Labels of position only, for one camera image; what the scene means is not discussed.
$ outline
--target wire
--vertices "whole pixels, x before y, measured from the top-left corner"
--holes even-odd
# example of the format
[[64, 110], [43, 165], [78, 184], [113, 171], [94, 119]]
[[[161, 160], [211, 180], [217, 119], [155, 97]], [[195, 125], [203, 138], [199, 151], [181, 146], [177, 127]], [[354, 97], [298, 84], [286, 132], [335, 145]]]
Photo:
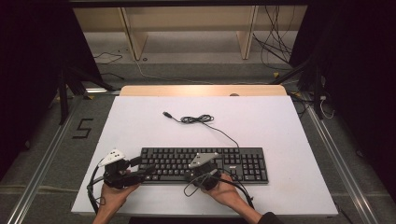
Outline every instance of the wire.
[[89, 183], [88, 186], [87, 186], [88, 198], [90, 199], [92, 208], [93, 208], [93, 210], [95, 211], [96, 214], [98, 213], [98, 210], [99, 210], [98, 205], [97, 205], [99, 202], [97, 202], [97, 200], [100, 199], [101, 197], [96, 198], [96, 199], [93, 197], [93, 185], [100, 181], [99, 179], [100, 179], [101, 177], [95, 179], [95, 176], [96, 176], [96, 172], [97, 172], [98, 169], [99, 169], [99, 163], [100, 163], [102, 160], [103, 160], [103, 159], [101, 159], [101, 160], [98, 162], [98, 164], [96, 165], [95, 169], [93, 170], [90, 183]]
[[[288, 47], [284, 42], [283, 42], [283, 37], [285, 36], [285, 34], [290, 30], [292, 21], [294, 19], [294, 14], [295, 14], [295, 6], [293, 7], [293, 12], [292, 12], [292, 16], [291, 16], [291, 20], [289, 23], [289, 26], [286, 30], [286, 32], [283, 35], [279, 34], [279, 29], [278, 29], [278, 16], [279, 16], [279, 12], [280, 12], [280, 6], [276, 6], [276, 8], [273, 11], [273, 15], [271, 17], [270, 12], [268, 11], [268, 8], [265, 7], [265, 11], [268, 15], [268, 19], [271, 22], [271, 30], [270, 30], [270, 34], [267, 36], [267, 38], [265, 39], [265, 41], [260, 41], [259, 38], [257, 38], [257, 36], [255, 34], [253, 34], [253, 38], [260, 44], [260, 46], [262, 47], [262, 53], [261, 53], [261, 59], [262, 59], [262, 63], [269, 68], [273, 68], [273, 69], [278, 69], [278, 70], [290, 70], [290, 69], [284, 69], [284, 68], [274, 68], [270, 65], [268, 65], [267, 63], [264, 62], [263, 58], [262, 58], [262, 54], [264, 50], [267, 50], [267, 62], [269, 61], [268, 59], [268, 53], [273, 54], [274, 56], [276, 56], [279, 60], [281, 60], [284, 63], [289, 64], [289, 62], [287, 61], [287, 57], [285, 55], [285, 53], [287, 53], [289, 56], [291, 55], [291, 48]], [[274, 46], [274, 45], [270, 45], [268, 44], [268, 40], [270, 38], [270, 36], [273, 38], [273, 42], [275, 41], [278, 44], [278, 47]], [[278, 51], [280, 51], [282, 53], [282, 56], [274, 53], [272, 51], [272, 49], [276, 49]]]
[[102, 56], [102, 55], [104, 55], [104, 54], [108, 54], [108, 55], [111, 55], [111, 56], [117, 56], [118, 58], [116, 58], [116, 59], [114, 59], [114, 60], [111, 60], [111, 61], [108, 62], [108, 63], [99, 63], [99, 64], [110, 64], [110, 63], [114, 63], [115, 61], [117, 61], [117, 60], [119, 60], [119, 59], [122, 58], [122, 55], [120, 55], [120, 54], [113, 54], [113, 53], [109, 53], [109, 52], [103, 52], [103, 53], [101, 53], [101, 54], [99, 54], [99, 55], [97, 55], [97, 56], [94, 56], [93, 58], [100, 58], [100, 56]]
[[290, 96], [290, 98], [292, 98], [292, 101], [294, 103], [297, 102], [297, 103], [300, 103], [303, 106], [304, 110], [302, 112], [298, 112], [297, 111], [297, 114], [299, 115], [299, 118], [301, 119], [303, 117], [303, 115], [305, 114], [306, 109], [309, 108], [309, 106], [311, 106], [314, 103], [314, 101], [303, 100], [303, 99], [301, 99], [300, 97], [298, 97], [296, 94], [294, 94], [292, 92], [287, 92], [287, 94]]
[[322, 100], [322, 101], [320, 102], [320, 110], [322, 111], [322, 114], [323, 114], [324, 117], [326, 117], [326, 119], [332, 119], [332, 118], [334, 117], [334, 112], [335, 112], [335, 110], [333, 110], [333, 111], [332, 111], [332, 115], [331, 115], [330, 117], [328, 117], [328, 116], [326, 115], [325, 111], [323, 110], [322, 104], [323, 104], [324, 101], [325, 101], [325, 100]]
[[244, 189], [242, 189], [239, 185], [237, 185], [237, 184], [235, 184], [235, 183], [233, 183], [233, 182], [230, 182], [230, 181], [228, 181], [228, 180], [225, 180], [225, 179], [217, 178], [217, 177], [215, 177], [215, 176], [210, 176], [210, 178], [217, 179], [218, 181], [221, 181], [221, 182], [224, 182], [224, 183], [233, 185], [234, 187], [236, 187], [236, 188], [238, 188], [239, 190], [241, 190], [242, 193], [244, 193], [244, 195], [245, 195], [245, 197], [246, 197], [246, 199], [247, 199], [248, 205], [254, 209], [254, 205], [253, 205], [252, 198], [250, 198], [250, 196], [248, 195], [248, 192], [245, 191]]
[[[212, 175], [212, 174], [207, 173], [207, 174], [204, 174], [204, 175], [200, 175], [200, 176], [195, 177], [192, 181], [190, 181], [190, 183], [186, 186], [186, 188], [184, 188], [184, 190], [183, 190], [184, 195], [186, 195], [187, 197], [192, 196], [192, 194], [194, 194], [194, 193], [200, 188], [200, 186], [202, 186], [202, 185], [204, 184], [204, 182], [205, 182], [211, 175]], [[194, 183], [195, 181], [197, 181], [198, 179], [200, 179], [200, 178], [202, 178], [202, 177], [203, 177], [204, 179], [201, 181], [201, 183], [200, 183], [198, 186], [196, 186], [196, 189], [195, 189], [191, 194], [187, 194], [187, 193], [186, 193], [186, 189], [187, 189], [192, 183]]]
[[241, 185], [241, 187], [244, 189], [244, 191], [248, 192], [247, 189], [245, 189], [245, 186], [241, 183], [241, 181], [239, 180], [237, 175], [232, 175], [230, 171], [226, 170], [226, 169], [220, 169], [221, 171], [225, 171], [229, 176], [234, 177], [236, 181], [238, 181], [238, 183]]
[[174, 119], [175, 121], [177, 121], [177, 122], [179, 122], [179, 123], [185, 123], [185, 124], [192, 124], [192, 123], [196, 123], [196, 122], [202, 123], [202, 124], [204, 124], [206, 127], [211, 128], [211, 129], [213, 129], [213, 130], [215, 130], [215, 131], [218, 131], [218, 132], [224, 134], [225, 136], [227, 136], [230, 140], [232, 140], [233, 142], [235, 142], [236, 146], [239, 148], [238, 143], [237, 143], [235, 140], [233, 140], [227, 133], [224, 133], [223, 131], [221, 131], [221, 130], [219, 130], [219, 129], [213, 128], [213, 127], [211, 127], [211, 126], [205, 124], [206, 122], [209, 122], [209, 121], [212, 121], [212, 120], [215, 119], [214, 117], [212, 117], [212, 116], [210, 116], [210, 115], [201, 115], [199, 118], [194, 118], [194, 117], [183, 117], [183, 118], [181, 118], [180, 120], [177, 120], [177, 119], [175, 119], [174, 117], [172, 117], [172, 115], [170, 115], [168, 112], [163, 112], [163, 114], [164, 114], [166, 117], [168, 117], [169, 119]]
[[116, 75], [114, 73], [101, 73], [100, 75], [102, 75], [102, 76], [114, 76], [114, 77], [118, 77], [119, 79], [125, 80], [125, 77]]

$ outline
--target keyboard cable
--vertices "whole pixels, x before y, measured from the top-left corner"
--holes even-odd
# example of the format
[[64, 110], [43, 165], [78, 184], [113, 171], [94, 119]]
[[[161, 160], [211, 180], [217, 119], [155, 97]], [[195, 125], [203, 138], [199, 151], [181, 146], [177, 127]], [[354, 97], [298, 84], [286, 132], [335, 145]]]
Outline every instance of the keyboard cable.
[[172, 117], [172, 115], [170, 115], [168, 112], [163, 112], [163, 114], [164, 114], [167, 118], [169, 118], [169, 119], [174, 119], [175, 121], [177, 121], [177, 122], [179, 122], [179, 123], [184, 123], [184, 124], [193, 124], [193, 123], [198, 123], [198, 122], [199, 122], [199, 123], [202, 123], [202, 124], [204, 124], [206, 127], [211, 128], [211, 129], [213, 129], [213, 130], [215, 130], [215, 131], [218, 131], [218, 132], [224, 134], [225, 136], [227, 136], [230, 140], [232, 140], [233, 142], [235, 142], [237, 148], [239, 149], [238, 143], [237, 143], [235, 140], [233, 140], [227, 133], [224, 133], [223, 131], [221, 131], [221, 130], [219, 130], [219, 129], [216, 129], [216, 128], [213, 128], [213, 127], [211, 127], [211, 126], [209, 126], [209, 125], [206, 124], [207, 122], [212, 121], [212, 120], [215, 119], [213, 116], [210, 116], [210, 115], [201, 115], [201, 116], [198, 117], [198, 118], [194, 118], [194, 117], [183, 117], [183, 118], [181, 118], [180, 120], [178, 120], [178, 119], [175, 119], [174, 117]]

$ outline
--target person's left hand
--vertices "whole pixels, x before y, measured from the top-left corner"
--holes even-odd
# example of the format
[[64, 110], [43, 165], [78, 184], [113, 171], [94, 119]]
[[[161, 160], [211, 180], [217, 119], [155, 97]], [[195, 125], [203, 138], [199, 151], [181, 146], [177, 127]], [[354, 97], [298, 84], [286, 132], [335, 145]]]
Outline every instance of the person's left hand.
[[96, 215], [93, 223], [108, 223], [114, 214], [116, 214], [116, 212], [126, 202], [128, 195], [139, 186], [140, 184], [133, 185], [125, 189], [114, 189], [104, 183], [102, 186], [98, 214]]

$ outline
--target hand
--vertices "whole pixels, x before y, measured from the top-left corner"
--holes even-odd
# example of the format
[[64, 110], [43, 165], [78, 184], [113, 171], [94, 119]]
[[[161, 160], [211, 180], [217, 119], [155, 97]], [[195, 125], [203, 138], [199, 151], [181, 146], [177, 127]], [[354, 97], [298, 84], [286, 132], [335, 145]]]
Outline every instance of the hand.
[[[229, 175], [221, 174], [221, 179], [233, 182]], [[212, 196], [216, 202], [229, 206], [236, 213], [241, 215], [249, 224], [257, 224], [262, 218], [262, 214], [251, 208], [239, 196], [236, 188], [233, 185], [219, 181], [219, 183], [211, 190], [203, 190], [203, 192]]]
[[[231, 177], [226, 174], [221, 174], [221, 179], [228, 180], [233, 182]], [[231, 207], [236, 203], [240, 203], [242, 200], [241, 196], [239, 196], [236, 188], [233, 185], [224, 183], [219, 181], [219, 183], [211, 190], [203, 190], [203, 192], [210, 195], [216, 202], [221, 203], [223, 205]]]
[[140, 184], [125, 189], [113, 189], [104, 183], [102, 186], [99, 211], [93, 223], [108, 223], [126, 202], [126, 198], [129, 194], [139, 186]]

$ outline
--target floor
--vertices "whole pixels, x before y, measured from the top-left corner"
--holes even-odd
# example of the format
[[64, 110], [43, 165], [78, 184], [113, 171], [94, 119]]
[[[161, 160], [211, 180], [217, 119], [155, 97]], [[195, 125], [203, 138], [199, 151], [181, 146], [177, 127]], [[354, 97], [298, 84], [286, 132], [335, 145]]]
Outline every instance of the floor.
[[[274, 80], [276, 74], [282, 75], [289, 68], [270, 53], [262, 53], [261, 46], [255, 41], [249, 59], [242, 60], [234, 32], [152, 33], [149, 34], [138, 64], [133, 61], [123, 34], [85, 35], [103, 73], [104, 81], [115, 86], [197, 84], [196, 82], [268, 83]], [[256, 36], [265, 39], [268, 33], [260, 32]], [[292, 47], [295, 36], [295, 32], [287, 32], [284, 35], [286, 45]], [[295, 87], [297, 80], [298, 77], [291, 78], [283, 85], [287, 91], [298, 91]], [[86, 86], [95, 87], [91, 83], [86, 83]], [[310, 97], [309, 92], [300, 94], [305, 99]], [[54, 99], [52, 107], [30, 139], [30, 149], [20, 154], [0, 182], [0, 223], [6, 223], [11, 218], [15, 208], [21, 203], [19, 199], [34, 182], [32, 177], [37, 176], [37, 171], [43, 171], [42, 179], [35, 194], [30, 197], [31, 201], [25, 204], [25, 213], [20, 219], [22, 223], [92, 222], [92, 217], [72, 214], [70, 209], [116, 95], [90, 95], [91, 98], [70, 99], [73, 119], [63, 127], [58, 125], [60, 104]], [[359, 146], [342, 118], [335, 113], [332, 119], [317, 121], [308, 105], [303, 106], [301, 102], [296, 102], [295, 107], [297, 113], [302, 113], [307, 108], [300, 114], [301, 123], [329, 191], [346, 216], [340, 212], [339, 216], [332, 218], [282, 217], [282, 220], [285, 223], [349, 223], [349, 217], [353, 223], [396, 223], [395, 202], [389, 197], [370, 164], [357, 153]], [[332, 115], [331, 104], [325, 104], [323, 109], [327, 111], [327, 116]], [[82, 119], [93, 119], [87, 121], [92, 131], [89, 138], [78, 140], [73, 136], [81, 135], [78, 125]], [[54, 142], [53, 137], [61, 132], [64, 132], [61, 140]], [[49, 156], [54, 148], [56, 149], [53, 154]], [[340, 156], [345, 163], [337, 164], [333, 153]], [[348, 176], [339, 170], [340, 166], [348, 169], [354, 183], [347, 182]], [[370, 211], [360, 207], [362, 202], [366, 202], [367, 206], [362, 206]], [[365, 216], [367, 214], [374, 217], [368, 218]], [[128, 221], [128, 217], [115, 217], [112, 223]], [[134, 221], [147, 223], [141, 218]]]

